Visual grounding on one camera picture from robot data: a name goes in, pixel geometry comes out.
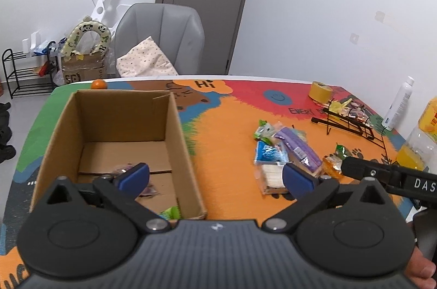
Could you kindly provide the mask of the person right hand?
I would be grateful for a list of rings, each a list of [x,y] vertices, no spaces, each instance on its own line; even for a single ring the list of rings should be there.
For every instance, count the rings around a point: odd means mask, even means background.
[[[423,253],[414,247],[413,254],[405,270],[406,277],[421,289],[435,289],[436,280],[433,275],[436,273],[436,265],[428,260]]]

